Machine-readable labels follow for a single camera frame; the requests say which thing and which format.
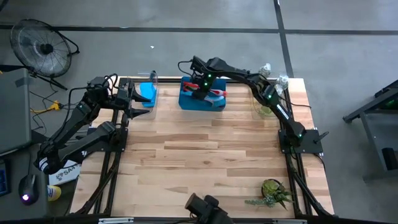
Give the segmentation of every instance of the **small plant pot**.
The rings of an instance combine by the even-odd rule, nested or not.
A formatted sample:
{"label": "small plant pot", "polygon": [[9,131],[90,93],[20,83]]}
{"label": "small plant pot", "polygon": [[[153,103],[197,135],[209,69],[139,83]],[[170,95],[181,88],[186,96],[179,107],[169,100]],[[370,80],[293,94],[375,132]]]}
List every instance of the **small plant pot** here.
{"label": "small plant pot", "polygon": [[[273,181],[277,182],[277,184],[279,184],[279,186],[281,185],[281,183],[278,180],[275,180],[275,179],[268,179],[268,180],[273,180]],[[262,197],[266,197],[264,195],[264,187],[262,185],[261,185],[261,195],[262,195]]]}

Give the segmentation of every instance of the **black cable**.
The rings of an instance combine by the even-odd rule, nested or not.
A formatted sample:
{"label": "black cable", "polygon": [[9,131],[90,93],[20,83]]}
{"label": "black cable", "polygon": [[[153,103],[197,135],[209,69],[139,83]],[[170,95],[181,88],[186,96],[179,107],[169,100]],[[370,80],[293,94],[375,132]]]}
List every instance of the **black cable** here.
{"label": "black cable", "polygon": [[63,168],[61,168],[61,169],[67,169],[67,168],[71,168],[71,167],[74,167],[74,166],[77,166],[77,165],[79,165],[79,164],[75,164],[75,165],[68,166],[68,167],[63,167]]}
{"label": "black cable", "polygon": [[68,108],[65,109],[65,106],[64,106],[62,109],[65,109],[65,110],[72,110],[72,109],[75,109],[75,107],[76,107],[79,103],[80,103],[80,100],[77,101],[76,103],[71,103],[70,105],[65,105],[65,106],[67,106]]}
{"label": "black cable", "polygon": [[325,162],[323,161],[322,157],[319,156],[319,155],[316,154],[316,153],[314,153],[313,155],[316,156],[316,157],[318,157],[318,158],[321,160],[321,163],[322,163],[322,165],[323,165],[323,169],[326,171]]}
{"label": "black cable", "polygon": [[36,93],[34,93],[34,92],[32,92],[32,91],[29,91],[29,93],[31,93],[31,94],[33,94],[33,95],[35,95],[35,96],[37,96],[37,97],[40,97],[40,98],[43,99],[43,100],[48,100],[49,102],[56,103],[56,102],[54,102],[54,101],[52,101],[52,100],[47,99],[48,97],[52,96],[52,94],[51,94],[50,96],[48,96],[48,97],[44,97],[44,96],[40,96],[40,95],[38,95],[38,94],[36,94]]}
{"label": "black cable", "polygon": [[114,76],[116,76],[116,79],[115,79],[115,83],[118,81],[118,74],[116,74],[116,73],[114,73],[114,74],[112,74],[112,75],[107,75],[107,76],[105,76],[105,80],[104,80],[104,82],[102,83],[102,86],[104,86],[105,85],[105,83],[110,79],[110,78],[112,78],[112,77],[114,77]]}
{"label": "black cable", "polygon": [[45,104],[44,100],[48,100],[52,95],[58,93],[58,91],[54,91],[53,93],[49,94],[49,96],[43,98],[42,103],[44,105],[44,109],[47,109],[47,105]]}
{"label": "black cable", "polygon": [[110,79],[111,80],[111,83],[112,83],[112,89],[110,89],[109,87],[109,90],[111,91],[111,95],[113,94],[113,87],[114,87],[114,83],[113,83],[113,80],[112,79]]}
{"label": "black cable", "polygon": [[[42,118],[40,118],[39,114],[45,113],[45,112],[47,112],[47,111],[44,111],[44,112],[42,112],[42,113],[36,113],[32,108],[30,108],[30,109],[33,111],[33,113],[35,113],[35,115],[32,117],[32,119],[33,119],[33,121],[38,125],[38,127],[35,128],[34,130],[37,130],[38,128],[44,128],[44,133],[43,133],[43,135],[45,135],[45,133],[47,133],[47,127],[45,126],[45,123],[44,123],[44,121],[42,120]],[[36,116],[41,120],[41,122],[43,123],[43,126],[40,126],[39,123],[36,121],[36,119],[35,119]]]}
{"label": "black cable", "polygon": [[180,68],[180,64],[181,64],[181,63],[190,63],[190,62],[192,62],[192,60],[189,60],[189,61],[181,61],[181,62],[177,63],[177,67],[178,67],[178,69],[180,70],[180,72],[182,72],[182,73],[184,73],[184,74],[187,74],[187,75],[189,75],[189,76],[192,77],[192,74],[189,74],[188,72],[183,71],[183,70]]}
{"label": "black cable", "polygon": [[294,154],[296,154],[296,150],[294,150],[293,146],[290,147],[290,155],[292,155],[292,158],[297,160],[297,158],[295,156],[293,156]]}
{"label": "black cable", "polygon": [[[114,73],[114,74],[112,74],[112,75],[110,75],[110,76],[107,76],[107,77],[105,78],[104,82],[102,83],[102,86],[104,86],[105,83],[106,83],[111,77],[113,77],[113,76],[116,76],[116,81],[118,80],[118,78],[119,78],[119,77],[118,77],[118,74]],[[70,105],[70,98],[71,98],[72,92],[73,92],[74,90],[85,90],[85,89],[87,89],[87,87],[72,88],[72,89],[69,91],[69,95],[68,95],[68,105]],[[63,123],[62,123],[62,126],[61,126],[59,132],[57,133],[57,135],[55,135],[55,137],[51,138],[51,140],[56,139],[56,138],[61,134],[61,132],[63,131],[63,129],[65,128],[65,124],[67,123],[68,117],[69,117],[69,111],[70,111],[70,107],[69,107],[69,109],[67,110],[67,115],[65,116],[65,119],[63,120]]]}
{"label": "black cable", "polygon": [[27,175],[30,174],[30,163],[32,162],[32,154],[30,153],[30,151],[27,151],[29,153],[29,163],[27,164]]}
{"label": "black cable", "polygon": [[52,86],[52,83],[50,83],[50,88],[51,88],[52,91],[58,92],[57,90],[54,90],[54,88],[53,88],[53,86]]}
{"label": "black cable", "polygon": [[[68,105],[70,105],[70,98],[71,98],[71,96],[72,96],[72,92],[73,92],[73,91],[75,91],[75,90],[85,90],[85,89],[86,89],[86,87],[72,88],[72,89],[69,91],[69,95],[68,95]],[[55,135],[55,137],[50,138],[51,140],[56,139],[56,138],[61,134],[61,132],[63,131],[63,129],[65,128],[65,124],[67,123],[68,117],[69,117],[69,111],[70,111],[70,108],[67,110],[67,115],[65,116],[65,119],[63,120],[63,123],[62,123],[62,126],[61,126],[59,132]]]}
{"label": "black cable", "polygon": [[286,100],[285,98],[283,98],[283,97],[281,97],[281,96],[279,96],[279,98],[280,98],[281,100],[285,101],[286,103],[289,103],[289,104],[291,104],[291,105],[293,105],[293,106],[306,106],[307,108],[312,109],[312,107],[311,107],[310,105],[298,105],[298,104],[295,104],[295,103],[290,102],[289,100]]}

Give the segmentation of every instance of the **wooden plank surface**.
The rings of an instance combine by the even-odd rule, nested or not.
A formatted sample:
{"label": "wooden plank surface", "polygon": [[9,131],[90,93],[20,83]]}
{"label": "wooden plank surface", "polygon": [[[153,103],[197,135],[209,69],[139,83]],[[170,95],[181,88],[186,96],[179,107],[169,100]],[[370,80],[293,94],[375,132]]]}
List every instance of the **wooden plank surface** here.
{"label": "wooden plank surface", "polygon": [[[278,119],[261,119],[253,111],[251,93],[244,85],[227,86],[223,112],[183,111],[178,91],[179,84],[159,84],[154,119],[130,122],[112,215],[188,217],[184,205],[196,193],[216,197],[231,217],[294,217],[291,204],[285,210],[280,205],[267,208],[244,203],[261,196],[264,179],[278,179],[289,187],[285,159],[279,151]],[[289,92],[291,102],[308,105],[302,79],[290,79]],[[293,111],[295,120],[313,127],[309,108],[293,106]],[[112,111],[102,110],[93,125],[110,121],[111,115]],[[103,156],[96,152],[83,162],[71,212],[78,210],[98,185]],[[321,162],[313,155],[303,155],[303,164],[310,190],[333,213]],[[301,191],[298,197],[304,211]]]}

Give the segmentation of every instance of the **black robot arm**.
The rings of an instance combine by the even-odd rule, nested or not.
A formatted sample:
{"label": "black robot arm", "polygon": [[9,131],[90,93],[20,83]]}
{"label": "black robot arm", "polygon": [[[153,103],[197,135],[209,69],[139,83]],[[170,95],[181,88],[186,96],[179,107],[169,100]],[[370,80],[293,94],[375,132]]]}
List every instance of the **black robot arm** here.
{"label": "black robot arm", "polygon": [[284,124],[288,142],[295,147],[300,145],[306,130],[301,123],[294,121],[290,113],[281,105],[276,89],[269,83],[266,77],[259,73],[250,74],[247,70],[229,66],[224,60],[218,57],[209,59],[205,63],[200,58],[193,56],[190,68],[195,73],[200,74],[193,77],[192,82],[199,85],[199,88],[192,93],[194,98],[203,100],[217,77],[228,77],[239,83],[246,84],[251,89],[253,97],[261,105],[270,108]]}
{"label": "black robot arm", "polygon": [[218,206],[218,200],[211,195],[206,195],[202,200],[193,193],[185,204],[185,209],[196,215],[196,224],[233,224],[228,213]]}
{"label": "black robot arm", "polygon": [[138,110],[131,107],[131,101],[150,102],[140,96],[134,82],[119,84],[117,94],[109,94],[108,78],[96,77],[88,82],[83,98],[72,111],[70,118],[47,141],[45,141],[37,153],[34,165],[45,174],[54,174],[60,170],[67,160],[72,159],[76,153],[80,153],[96,144],[104,141],[108,143],[118,141],[118,132],[115,124],[106,121],[99,125],[95,132],[85,136],[77,142],[66,146],[65,143],[84,125],[93,122],[100,109],[124,111],[122,122],[128,123],[128,119],[148,113],[148,110]]}

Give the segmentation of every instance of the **green plant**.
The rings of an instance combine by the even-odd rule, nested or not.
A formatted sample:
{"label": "green plant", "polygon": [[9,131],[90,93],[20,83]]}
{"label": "green plant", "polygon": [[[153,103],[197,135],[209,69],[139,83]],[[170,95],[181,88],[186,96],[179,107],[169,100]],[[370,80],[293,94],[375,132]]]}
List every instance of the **green plant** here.
{"label": "green plant", "polygon": [[276,203],[280,203],[285,209],[284,202],[292,202],[287,198],[292,193],[286,191],[285,187],[274,179],[268,179],[262,183],[261,194],[261,199],[245,200],[244,202],[250,205],[267,205],[270,208],[274,207]]}

